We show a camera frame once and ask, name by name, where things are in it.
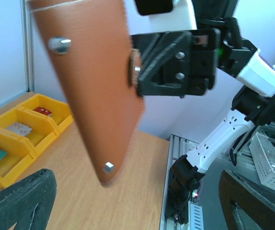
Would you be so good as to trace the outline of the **left yellow bin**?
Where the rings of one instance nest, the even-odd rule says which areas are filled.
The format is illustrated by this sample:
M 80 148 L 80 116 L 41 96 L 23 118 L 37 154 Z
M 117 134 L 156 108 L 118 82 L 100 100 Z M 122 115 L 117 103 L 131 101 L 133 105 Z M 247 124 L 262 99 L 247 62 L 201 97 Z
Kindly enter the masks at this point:
M 6 188 L 37 159 L 29 145 L 0 131 L 0 188 Z

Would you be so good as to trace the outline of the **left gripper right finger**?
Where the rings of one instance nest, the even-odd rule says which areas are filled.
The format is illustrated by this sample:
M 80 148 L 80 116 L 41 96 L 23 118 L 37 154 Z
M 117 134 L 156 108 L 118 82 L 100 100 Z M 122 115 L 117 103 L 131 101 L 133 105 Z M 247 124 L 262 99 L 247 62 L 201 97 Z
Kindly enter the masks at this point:
M 242 209 L 261 229 L 275 230 L 275 194 L 233 172 L 222 171 L 218 195 L 229 230 L 245 230 L 239 209 Z

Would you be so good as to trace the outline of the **middle yellow bin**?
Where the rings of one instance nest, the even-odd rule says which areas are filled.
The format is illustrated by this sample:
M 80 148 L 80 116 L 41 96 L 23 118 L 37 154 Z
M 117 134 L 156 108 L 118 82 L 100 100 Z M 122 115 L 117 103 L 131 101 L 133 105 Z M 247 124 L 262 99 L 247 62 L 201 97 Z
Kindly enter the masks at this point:
M 26 142 L 37 156 L 60 135 L 49 118 L 20 108 L 0 115 L 0 131 Z

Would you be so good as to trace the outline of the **left aluminium frame post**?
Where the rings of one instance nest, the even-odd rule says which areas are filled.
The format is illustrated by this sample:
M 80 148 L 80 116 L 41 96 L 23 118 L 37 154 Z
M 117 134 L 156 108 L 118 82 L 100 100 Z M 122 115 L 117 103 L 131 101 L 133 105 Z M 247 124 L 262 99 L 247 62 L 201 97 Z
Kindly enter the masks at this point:
M 21 21 L 24 47 L 24 69 L 26 91 L 35 92 L 35 72 L 34 72 L 34 42 L 33 42 L 33 28 L 32 15 L 26 0 L 20 0 L 21 7 Z

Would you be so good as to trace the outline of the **white perforated basket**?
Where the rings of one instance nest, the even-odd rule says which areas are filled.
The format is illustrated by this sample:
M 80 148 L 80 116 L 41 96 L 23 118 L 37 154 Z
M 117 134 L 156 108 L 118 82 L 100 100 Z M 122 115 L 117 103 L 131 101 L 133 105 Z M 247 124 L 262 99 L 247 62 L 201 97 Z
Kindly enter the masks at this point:
M 275 191 L 275 139 L 256 133 L 249 145 L 260 183 Z

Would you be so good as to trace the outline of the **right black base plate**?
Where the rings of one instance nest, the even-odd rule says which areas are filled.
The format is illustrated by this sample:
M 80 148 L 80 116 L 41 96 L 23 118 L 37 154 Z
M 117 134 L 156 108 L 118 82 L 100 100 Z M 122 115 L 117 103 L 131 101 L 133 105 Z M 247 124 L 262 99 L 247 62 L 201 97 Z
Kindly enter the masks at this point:
M 165 218 L 172 219 L 179 224 L 187 224 L 189 222 L 189 201 L 196 203 L 199 191 L 200 189 L 185 190 L 183 194 L 175 195 L 172 194 L 169 187 L 164 212 Z

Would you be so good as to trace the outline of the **yellow bin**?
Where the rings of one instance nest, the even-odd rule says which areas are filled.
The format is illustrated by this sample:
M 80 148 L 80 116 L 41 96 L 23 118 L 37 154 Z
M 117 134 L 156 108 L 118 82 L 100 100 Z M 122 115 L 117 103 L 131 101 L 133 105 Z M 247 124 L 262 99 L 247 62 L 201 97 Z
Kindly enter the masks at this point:
M 17 107 L 40 117 L 45 117 L 52 122 L 59 133 L 62 133 L 74 121 L 67 103 L 39 93 L 19 103 Z
M 26 142 L 37 156 L 60 135 L 49 118 L 20 108 L 0 115 L 0 131 Z
M 6 188 L 37 159 L 29 145 L 0 131 L 0 188 Z

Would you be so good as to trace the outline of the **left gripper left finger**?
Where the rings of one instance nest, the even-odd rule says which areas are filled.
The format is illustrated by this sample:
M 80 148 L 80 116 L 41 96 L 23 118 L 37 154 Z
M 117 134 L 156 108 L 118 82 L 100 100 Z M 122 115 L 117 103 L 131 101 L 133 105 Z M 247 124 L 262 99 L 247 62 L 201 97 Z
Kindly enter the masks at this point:
M 0 191 L 0 230 L 44 230 L 54 205 L 54 172 L 41 169 Z

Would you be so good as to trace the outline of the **right yellow bin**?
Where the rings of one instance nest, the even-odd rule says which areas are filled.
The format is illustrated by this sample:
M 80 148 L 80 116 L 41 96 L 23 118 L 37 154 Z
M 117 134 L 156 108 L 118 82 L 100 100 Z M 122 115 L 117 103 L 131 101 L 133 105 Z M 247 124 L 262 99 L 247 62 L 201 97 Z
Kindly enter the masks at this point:
M 62 133 L 74 121 L 67 103 L 39 93 L 19 103 L 17 107 L 40 117 L 45 117 L 52 122 L 59 133 Z

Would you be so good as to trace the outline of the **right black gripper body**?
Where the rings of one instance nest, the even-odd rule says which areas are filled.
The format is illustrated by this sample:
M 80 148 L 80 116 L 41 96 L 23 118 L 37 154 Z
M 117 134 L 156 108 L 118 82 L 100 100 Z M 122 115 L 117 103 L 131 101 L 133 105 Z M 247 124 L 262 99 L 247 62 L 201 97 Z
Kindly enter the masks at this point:
M 215 84 L 220 30 L 191 30 L 189 95 L 203 95 Z

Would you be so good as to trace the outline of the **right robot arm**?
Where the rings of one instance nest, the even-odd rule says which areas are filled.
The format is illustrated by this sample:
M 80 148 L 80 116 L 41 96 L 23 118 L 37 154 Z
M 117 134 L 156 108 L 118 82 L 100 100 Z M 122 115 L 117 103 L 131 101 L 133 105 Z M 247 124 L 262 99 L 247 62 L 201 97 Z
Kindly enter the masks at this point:
M 153 31 L 133 35 L 143 66 L 131 77 L 139 96 L 202 96 L 219 69 L 243 84 L 223 121 L 169 169 L 164 218 L 192 224 L 193 192 L 215 158 L 275 116 L 275 70 L 241 36 L 235 0 L 137 0 Z

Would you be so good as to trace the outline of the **brown leather card holder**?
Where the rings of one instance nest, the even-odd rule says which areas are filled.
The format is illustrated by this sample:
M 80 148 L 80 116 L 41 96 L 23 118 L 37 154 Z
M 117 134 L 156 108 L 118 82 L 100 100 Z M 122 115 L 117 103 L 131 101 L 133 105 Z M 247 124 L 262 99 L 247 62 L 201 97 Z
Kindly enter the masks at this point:
M 30 0 L 38 31 L 99 182 L 121 171 L 143 114 L 141 66 L 121 0 Z

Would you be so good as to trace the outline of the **white card stack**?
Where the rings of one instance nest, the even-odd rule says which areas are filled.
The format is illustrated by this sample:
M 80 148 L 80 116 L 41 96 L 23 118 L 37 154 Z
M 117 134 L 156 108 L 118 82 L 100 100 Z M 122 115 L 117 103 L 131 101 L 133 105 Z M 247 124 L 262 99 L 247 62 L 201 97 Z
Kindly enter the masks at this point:
M 32 128 L 22 124 L 20 122 L 14 122 L 10 126 L 6 128 L 8 131 L 11 131 L 15 134 L 18 134 L 20 136 L 26 137 L 32 132 Z

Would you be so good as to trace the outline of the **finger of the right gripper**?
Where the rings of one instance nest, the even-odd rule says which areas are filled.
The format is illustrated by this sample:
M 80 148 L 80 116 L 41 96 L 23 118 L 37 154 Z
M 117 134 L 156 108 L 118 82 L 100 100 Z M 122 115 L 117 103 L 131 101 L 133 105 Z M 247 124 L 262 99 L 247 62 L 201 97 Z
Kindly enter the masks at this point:
M 133 47 L 141 52 L 137 79 L 138 96 L 189 94 L 191 32 L 175 31 L 135 34 Z

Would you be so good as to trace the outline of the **red card stack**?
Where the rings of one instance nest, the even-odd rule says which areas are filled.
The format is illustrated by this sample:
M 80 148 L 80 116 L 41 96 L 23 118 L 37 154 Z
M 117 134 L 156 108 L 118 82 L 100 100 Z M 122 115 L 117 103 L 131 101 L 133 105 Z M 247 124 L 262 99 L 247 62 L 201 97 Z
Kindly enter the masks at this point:
M 35 109 L 33 109 L 35 112 L 46 115 L 46 116 L 51 116 L 52 112 L 46 108 L 43 107 L 36 107 Z

